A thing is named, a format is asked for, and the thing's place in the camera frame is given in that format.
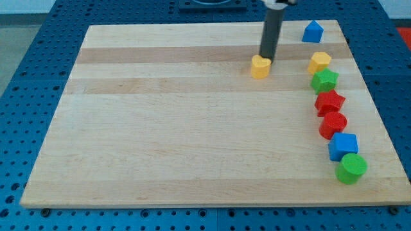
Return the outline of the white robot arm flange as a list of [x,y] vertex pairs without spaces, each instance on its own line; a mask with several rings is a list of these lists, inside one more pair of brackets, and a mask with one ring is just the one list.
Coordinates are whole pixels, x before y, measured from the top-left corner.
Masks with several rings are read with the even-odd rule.
[[287,6],[294,6],[298,0],[262,0],[264,5],[271,10],[284,10]]

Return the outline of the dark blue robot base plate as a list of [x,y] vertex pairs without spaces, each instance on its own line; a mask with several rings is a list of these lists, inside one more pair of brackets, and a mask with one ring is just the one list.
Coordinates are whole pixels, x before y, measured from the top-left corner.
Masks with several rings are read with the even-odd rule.
[[180,12],[246,10],[247,0],[177,0]]

